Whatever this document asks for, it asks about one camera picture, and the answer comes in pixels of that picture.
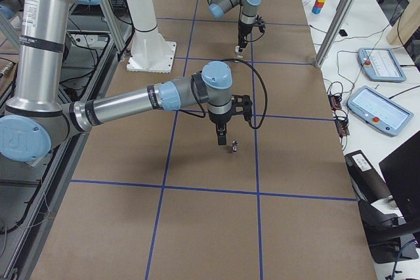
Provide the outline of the white brass PPR valve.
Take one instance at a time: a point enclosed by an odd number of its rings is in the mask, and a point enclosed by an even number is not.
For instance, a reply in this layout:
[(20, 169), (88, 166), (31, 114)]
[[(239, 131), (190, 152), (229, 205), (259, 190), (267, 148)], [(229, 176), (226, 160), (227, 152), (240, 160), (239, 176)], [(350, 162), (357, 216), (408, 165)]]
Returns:
[(239, 45), (235, 46), (235, 58), (237, 59), (243, 58), (242, 48)]

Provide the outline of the grey metal pipe fitting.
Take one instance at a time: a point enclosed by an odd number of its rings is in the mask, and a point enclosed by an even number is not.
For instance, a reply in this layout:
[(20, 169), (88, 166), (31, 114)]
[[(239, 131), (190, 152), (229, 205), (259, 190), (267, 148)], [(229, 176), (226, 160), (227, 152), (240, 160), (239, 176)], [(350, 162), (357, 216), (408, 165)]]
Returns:
[(232, 142), (232, 149), (231, 150), (232, 150), (232, 153), (237, 152), (237, 150), (238, 150), (238, 142), (236, 140), (234, 140)]

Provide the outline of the blue toy block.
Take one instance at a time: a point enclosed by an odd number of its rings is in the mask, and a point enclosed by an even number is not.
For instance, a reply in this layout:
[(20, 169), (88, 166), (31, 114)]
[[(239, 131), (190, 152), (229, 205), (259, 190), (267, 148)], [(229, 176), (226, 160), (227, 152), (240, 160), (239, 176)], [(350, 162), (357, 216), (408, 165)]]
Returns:
[(313, 7), (312, 10), (311, 10), (312, 14), (320, 14), (321, 11), (322, 11), (322, 9), (318, 8), (318, 7)]

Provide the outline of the red toy block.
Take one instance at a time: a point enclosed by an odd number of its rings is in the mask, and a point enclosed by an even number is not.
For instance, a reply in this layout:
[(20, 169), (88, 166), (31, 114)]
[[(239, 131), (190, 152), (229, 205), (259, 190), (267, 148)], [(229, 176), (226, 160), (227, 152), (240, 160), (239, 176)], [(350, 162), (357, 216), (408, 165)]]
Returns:
[(324, 2), (319, 2), (319, 0), (315, 0), (314, 6), (313, 6), (313, 10), (318, 10), (321, 11), (321, 9), (324, 7)]

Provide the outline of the small black square object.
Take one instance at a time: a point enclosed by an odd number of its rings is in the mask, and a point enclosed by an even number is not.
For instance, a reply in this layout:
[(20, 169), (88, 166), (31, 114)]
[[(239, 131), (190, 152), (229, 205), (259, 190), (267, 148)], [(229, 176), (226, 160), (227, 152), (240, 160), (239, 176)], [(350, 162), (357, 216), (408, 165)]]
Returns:
[(341, 37), (346, 37), (348, 34), (347, 34), (347, 32), (345, 30), (341, 29), (341, 30), (339, 30), (339, 35)]

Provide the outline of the far teach pendant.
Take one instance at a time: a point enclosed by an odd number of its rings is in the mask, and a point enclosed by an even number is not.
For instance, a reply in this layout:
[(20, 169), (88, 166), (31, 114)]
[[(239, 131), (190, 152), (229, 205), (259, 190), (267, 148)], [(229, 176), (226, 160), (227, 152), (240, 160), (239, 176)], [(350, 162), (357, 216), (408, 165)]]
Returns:
[(406, 75), (391, 49), (360, 48), (358, 60), (370, 81), (406, 81)]

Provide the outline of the teach pendant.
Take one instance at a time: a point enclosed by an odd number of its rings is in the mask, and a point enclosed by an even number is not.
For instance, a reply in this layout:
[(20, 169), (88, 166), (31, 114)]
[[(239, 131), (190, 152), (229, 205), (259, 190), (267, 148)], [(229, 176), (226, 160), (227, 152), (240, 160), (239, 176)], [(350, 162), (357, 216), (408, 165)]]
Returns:
[(371, 87), (363, 86), (347, 101), (362, 121), (388, 136), (398, 136), (414, 114)]
[(391, 49), (360, 48), (358, 60), (370, 81), (406, 81), (406, 75)]

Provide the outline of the near teach pendant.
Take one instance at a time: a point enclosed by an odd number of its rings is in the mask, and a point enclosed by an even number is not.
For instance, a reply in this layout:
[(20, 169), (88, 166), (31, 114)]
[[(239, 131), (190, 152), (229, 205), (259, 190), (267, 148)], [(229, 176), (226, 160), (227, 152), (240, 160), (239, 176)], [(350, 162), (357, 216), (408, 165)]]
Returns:
[(388, 136), (398, 136), (414, 114), (371, 87), (363, 86), (347, 101), (362, 121)]

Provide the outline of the wooden board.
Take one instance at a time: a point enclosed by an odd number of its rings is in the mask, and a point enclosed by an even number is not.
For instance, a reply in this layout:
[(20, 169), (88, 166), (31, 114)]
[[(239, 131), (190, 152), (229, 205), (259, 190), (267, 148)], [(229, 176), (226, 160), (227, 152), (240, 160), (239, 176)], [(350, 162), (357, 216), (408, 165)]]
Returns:
[(387, 34), (390, 45), (404, 45), (419, 27), (419, 0), (411, 0)]

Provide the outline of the black monitor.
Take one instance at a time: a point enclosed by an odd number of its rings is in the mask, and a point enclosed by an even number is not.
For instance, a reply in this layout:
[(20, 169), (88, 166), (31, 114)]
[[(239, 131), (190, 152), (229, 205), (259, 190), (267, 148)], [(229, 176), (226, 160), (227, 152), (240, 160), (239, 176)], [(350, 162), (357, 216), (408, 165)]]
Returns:
[(379, 163), (390, 194), (406, 220), (419, 217), (419, 132)]

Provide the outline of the aluminium frame post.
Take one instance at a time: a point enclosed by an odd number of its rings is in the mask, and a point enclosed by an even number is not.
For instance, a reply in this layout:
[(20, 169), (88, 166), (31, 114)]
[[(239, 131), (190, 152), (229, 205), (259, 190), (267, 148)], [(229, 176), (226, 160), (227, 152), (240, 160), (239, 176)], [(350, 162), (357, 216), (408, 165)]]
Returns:
[(343, 22), (351, 9), (351, 6), (355, 0), (340, 0), (339, 4), (336, 9), (335, 16), (330, 24), (330, 27), (322, 41), (321, 47), (316, 55), (314, 60), (314, 66), (316, 68), (321, 68), (322, 64), (324, 63), (328, 52), (330, 51), (333, 42), (343, 25)]

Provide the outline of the aluminium table frame rail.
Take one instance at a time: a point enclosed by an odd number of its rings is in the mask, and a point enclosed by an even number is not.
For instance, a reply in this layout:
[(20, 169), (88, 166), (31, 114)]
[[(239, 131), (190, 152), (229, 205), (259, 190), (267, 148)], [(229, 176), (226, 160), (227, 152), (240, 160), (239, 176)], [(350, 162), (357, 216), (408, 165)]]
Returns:
[[(105, 95), (121, 57), (105, 31), (70, 31), (58, 101)], [(76, 135), (33, 162), (1, 158), (1, 278), (29, 279), (53, 226), (87, 136)]]

